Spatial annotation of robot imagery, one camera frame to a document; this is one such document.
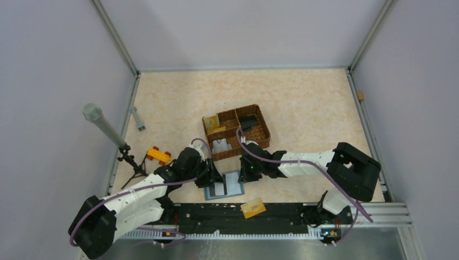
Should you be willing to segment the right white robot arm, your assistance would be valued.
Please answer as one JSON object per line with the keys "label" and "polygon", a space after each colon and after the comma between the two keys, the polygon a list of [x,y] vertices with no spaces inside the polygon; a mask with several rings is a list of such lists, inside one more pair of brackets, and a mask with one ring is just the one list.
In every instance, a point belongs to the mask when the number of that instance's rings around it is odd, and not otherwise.
{"label": "right white robot arm", "polygon": [[322,222],[332,223],[350,205],[373,221],[361,203],[372,201],[382,166],[351,144],[340,142],[334,149],[318,153],[270,153],[255,142],[245,142],[241,148],[241,159],[248,163],[248,168],[242,172],[251,175],[244,176],[244,182],[256,181],[262,174],[272,179],[323,176],[333,189],[326,192],[317,208]]}

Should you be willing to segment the blue leather card holder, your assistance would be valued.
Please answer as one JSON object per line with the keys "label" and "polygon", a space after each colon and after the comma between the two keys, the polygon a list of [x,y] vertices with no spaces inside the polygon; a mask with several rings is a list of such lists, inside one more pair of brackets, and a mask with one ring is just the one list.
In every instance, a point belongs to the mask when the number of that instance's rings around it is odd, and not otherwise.
{"label": "blue leather card holder", "polygon": [[215,183],[204,188],[205,200],[216,200],[245,194],[243,183],[239,183],[240,171],[226,172],[223,183]]}

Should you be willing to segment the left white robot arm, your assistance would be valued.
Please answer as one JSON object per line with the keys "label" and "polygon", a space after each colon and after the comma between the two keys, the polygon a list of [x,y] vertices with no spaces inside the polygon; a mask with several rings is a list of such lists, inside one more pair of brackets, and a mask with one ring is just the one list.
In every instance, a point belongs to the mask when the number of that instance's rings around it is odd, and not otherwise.
{"label": "left white robot arm", "polygon": [[150,222],[169,223],[174,204],[168,195],[183,184],[204,188],[223,180],[211,157],[186,147],[141,182],[110,196],[87,198],[69,227],[70,245],[96,259],[127,232]]}

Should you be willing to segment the white blue card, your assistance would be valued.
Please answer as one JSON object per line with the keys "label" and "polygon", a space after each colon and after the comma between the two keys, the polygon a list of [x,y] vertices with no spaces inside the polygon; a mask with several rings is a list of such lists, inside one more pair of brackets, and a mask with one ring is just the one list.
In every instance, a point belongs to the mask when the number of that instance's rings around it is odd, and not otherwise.
{"label": "white blue card", "polygon": [[226,184],[225,183],[215,183],[214,184],[214,195],[216,197],[227,195]]}

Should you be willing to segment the gold credit card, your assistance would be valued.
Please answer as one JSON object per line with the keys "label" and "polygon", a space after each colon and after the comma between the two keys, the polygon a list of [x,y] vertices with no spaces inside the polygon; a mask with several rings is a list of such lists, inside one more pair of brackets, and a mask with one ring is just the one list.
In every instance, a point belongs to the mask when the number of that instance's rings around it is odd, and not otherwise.
{"label": "gold credit card", "polygon": [[260,197],[242,204],[240,208],[245,219],[252,218],[266,211],[266,206]]}

